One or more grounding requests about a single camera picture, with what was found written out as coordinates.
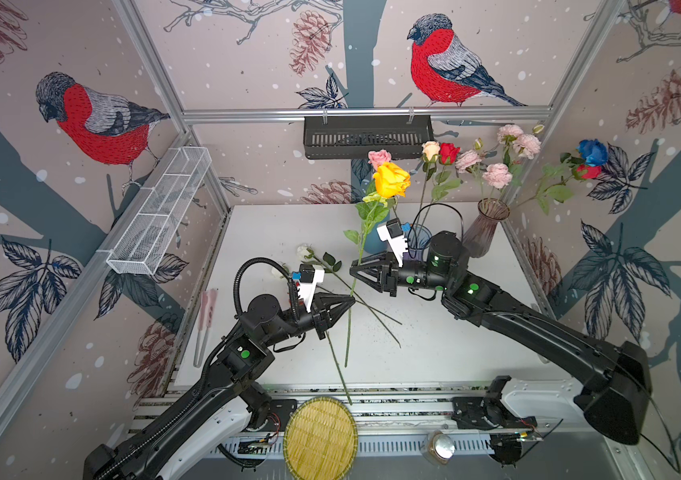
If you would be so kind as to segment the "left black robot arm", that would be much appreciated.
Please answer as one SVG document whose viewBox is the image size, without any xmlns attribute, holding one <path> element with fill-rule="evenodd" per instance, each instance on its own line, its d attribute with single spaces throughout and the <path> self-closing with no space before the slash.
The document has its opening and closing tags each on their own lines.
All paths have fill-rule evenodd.
<svg viewBox="0 0 681 480">
<path fill-rule="evenodd" d="M 264 264 L 288 284 L 290 306 L 260 294 L 242 304 L 240 287 L 248 268 Z M 260 428 L 272 413 L 272 398 L 258 378 L 278 353 L 292 350 L 313 331 L 319 338 L 354 306 L 351 295 L 316 291 L 318 270 L 308 264 L 289 272 L 274 260 L 252 258 L 232 283 L 236 323 L 208 354 L 200 379 L 162 415 L 116 447 L 100 445 L 84 460 L 86 479 L 180 479 L 228 438 Z"/>
</svg>

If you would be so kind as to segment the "dark red carnation stem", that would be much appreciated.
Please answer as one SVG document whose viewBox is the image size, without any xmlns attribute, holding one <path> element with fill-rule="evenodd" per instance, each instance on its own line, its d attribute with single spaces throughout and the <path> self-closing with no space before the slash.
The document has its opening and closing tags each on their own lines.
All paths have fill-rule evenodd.
<svg viewBox="0 0 681 480">
<path fill-rule="evenodd" d="M 336 355 L 336 348 L 334 348 L 334 342 L 332 342 L 332 336 L 330 336 L 330 332 L 326 333 L 326 341 L 328 342 L 328 345 L 330 346 L 330 354 L 332 354 L 332 361 L 334 362 L 334 368 L 336 368 L 336 373 L 338 374 L 338 379 L 340 380 L 340 384 L 342 387 L 342 392 L 345 397 L 346 403 L 348 405 L 353 405 L 353 401 L 351 399 L 349 390 L 347 388 L 342 369 L 340 367 L 340 362 L 338 361 L 338 356 Z"/>
</svg>

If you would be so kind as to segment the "teal ceramic vase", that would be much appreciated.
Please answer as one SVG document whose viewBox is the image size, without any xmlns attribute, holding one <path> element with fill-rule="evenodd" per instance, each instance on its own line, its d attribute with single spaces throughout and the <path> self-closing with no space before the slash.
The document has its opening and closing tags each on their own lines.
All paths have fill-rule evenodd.
<svg viewBox="0 0 681 480">
<path fill-rule="evenodd" d="M 374 255 L 374 254 L 378 254 L 378 253 L 381 253 L 381 252 L 386 252 L 387 242 L 382 241 L 379 238 L 379 235 L 377 233 L 377 228 L 379 226 L 385 225 L 386 222 L 388 222 L 388 220 L 390 220 L 390 213 L 389 212 L 387 212 L 386 216 L 384 218 L 382 218 L 382 220 L 380 220 L 380 222 L 377 222 L 372 227 L 372 230 L 370 230 L 370 232 L 365 236 L 363 250 L 367 255 Z"/>
</svg>

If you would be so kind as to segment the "pink grey glass vase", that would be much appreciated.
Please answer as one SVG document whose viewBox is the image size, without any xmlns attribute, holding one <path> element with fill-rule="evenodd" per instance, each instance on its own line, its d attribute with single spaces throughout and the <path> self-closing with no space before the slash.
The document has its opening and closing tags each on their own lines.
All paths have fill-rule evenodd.
<svg viewBox="0 0 681 480">
<path fill-rule="evenodd" d="M 477 217 L 462 236 L 462 246 L 471 258 L 482 258 L 489 251 L 497 226 L 510 216 L 508 205 L 495 198 L 480 200 L 477 211 Z"/>
</svg>

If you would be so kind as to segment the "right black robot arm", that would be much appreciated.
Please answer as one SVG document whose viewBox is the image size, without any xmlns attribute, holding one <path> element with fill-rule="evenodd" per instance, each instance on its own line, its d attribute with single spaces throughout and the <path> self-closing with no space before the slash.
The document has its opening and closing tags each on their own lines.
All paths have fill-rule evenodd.
<svg viewBox="0 0 681 480">
<path fill-rule="evenodd" d="M 352 277 L 380 293 L 399 288 L 441 292 L 441 305 L 457 320 L 504 335 L 556 364 L 582 386 L 574 404 L 599 434 L 624 445 L 640 442 L 651 400 L 645 351 L 626 341 L 617 346 L 566 327 L 470 272 L 469 254 L 452 232 L 432 237 L 422 260 L 394 252 L 352 263 Z"/>
</svg>

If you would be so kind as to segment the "pink carnation bunch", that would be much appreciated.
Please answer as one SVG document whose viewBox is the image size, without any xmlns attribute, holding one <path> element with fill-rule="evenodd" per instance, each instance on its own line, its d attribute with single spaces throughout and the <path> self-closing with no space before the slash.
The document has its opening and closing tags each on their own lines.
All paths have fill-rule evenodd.
<svg viewBox="0 0 681 480">
<path fill-rule="evenodd" d="M 472 148 L 460 153 L 454 163 L 458 174 L 469 174 L 476 181 L 482 200 L 498 198 L 513 180 L 508 165 L 503 162 L 488 163 L 487 156 L 483 141 L 477 138 Z"/>
<path fill-rule="evenodd" d="M 530 132 L 525 132 L 519 125 L 506 124 L 498 129 L 497 141 L 502 150 L 502 163 L 508 168 L 513 184 L 520 184 L 523 166 L 540 154 L 540 136 L 544 128 L 543 124 L 536 124 Z"/>
</svg>

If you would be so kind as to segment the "red artificial rose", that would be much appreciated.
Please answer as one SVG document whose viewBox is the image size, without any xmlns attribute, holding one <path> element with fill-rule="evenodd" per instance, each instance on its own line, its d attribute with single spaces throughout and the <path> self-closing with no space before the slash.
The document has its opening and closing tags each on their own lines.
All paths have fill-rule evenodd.
<svg viewBox="0 0 681 480">
<path fill-rule="evenodd" d="M 601 166 L 591 166 L 585 163 L 564 162 L 559 165 L 546 164 L 542 169 L 542 176 L 536 182 L 532 196 L 517 202 L 515 207 L 525 204 L 537 205 L 548 215 L 552 204 L 564 203 L 574 196 L 571 182 L 592 180 L 602 172 Z"/>
</svg>

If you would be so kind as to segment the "pink artificial rose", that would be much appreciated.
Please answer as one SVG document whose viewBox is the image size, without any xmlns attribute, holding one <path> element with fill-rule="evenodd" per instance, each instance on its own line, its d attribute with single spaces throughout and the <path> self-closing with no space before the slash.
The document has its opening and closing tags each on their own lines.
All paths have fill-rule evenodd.
<svg viewBox="0 0 681 480">
<path fill-rule="evenodd" d="M 375 194 L 380 201 L 385 201 L 390 211 L 395 209 L 396 196 L 400 194 L 402 176 L 399 167 L 391 162 L 391 155 L 386 150 L 370 151 L 368 163 L 373 167 Z"/>
</svg>

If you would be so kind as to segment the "blue artificial rose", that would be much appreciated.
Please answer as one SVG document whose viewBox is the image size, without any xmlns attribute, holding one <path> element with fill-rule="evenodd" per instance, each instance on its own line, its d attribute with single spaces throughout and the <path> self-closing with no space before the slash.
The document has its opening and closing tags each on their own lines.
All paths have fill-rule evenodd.
<svg viewBox="0 0 681 480">
<path fill-rule="evenodd" d="M 578 153 L 588 167 L 601 167 L 608 162 L 606 146 L 596 139 L 581 140 L 578 144 Z"/>
</svg>

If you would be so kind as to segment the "orange artificial rose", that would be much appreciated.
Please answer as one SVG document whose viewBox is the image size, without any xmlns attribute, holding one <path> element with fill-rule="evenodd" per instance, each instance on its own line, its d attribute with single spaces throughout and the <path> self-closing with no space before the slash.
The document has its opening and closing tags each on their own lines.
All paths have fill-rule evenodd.
<svg viewBox="0 0 681 480">
<path fill-rule="evenodd" d="M 366 196 L 355 204 L 360 220 L 358 230 L 344 230 L 344 236 L 355 244 L 357 260 L 362 262 L 370 240 L 380 242 L 377 228 L 390 220 L 399 198 L 406 198 L 410 174 L 393 162 L 380 164 L 372 174 Z"/>
</svg>

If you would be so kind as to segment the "white artificial rose bunch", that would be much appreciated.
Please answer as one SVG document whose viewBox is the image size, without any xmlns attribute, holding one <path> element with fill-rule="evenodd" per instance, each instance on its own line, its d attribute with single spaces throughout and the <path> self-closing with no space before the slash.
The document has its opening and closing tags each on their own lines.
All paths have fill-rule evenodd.
<svg viewBox="0 0 681 480">
<path fill-rule="evenodd" d="M 343 286 L 347 287 L 349 293 L 360 303 L 369 313 L 375 318 L 375 320 L 380 324 L 380 326 L 387 332 L 387 334 L 393 339 L 393 341 L 400 346 L 401 343 L 390 330 L 389 326 L 385 323 L 388 319 L 397 325 L 401 325 L 401 322 L 393 318 L 392 316 L 385 314 L 382 310 L 373 307 L 368 302 L 366 302 L 356 291 L 355 283 L 352 281 L 346 281 L 340 274 L 340 270 L 343 267 L 341 260 L 336 259 L 332 254 L 324 252 L 322 255 L 318 255 L 316 250 L 308 244 L 300 244 L 296 248 L 296 254 L 298 258 L 304 263 L 312 264 L 315 266 L 322 266 L 326 272 L 332 274 L 336 280 L 338 280 Z"/>
</svg>

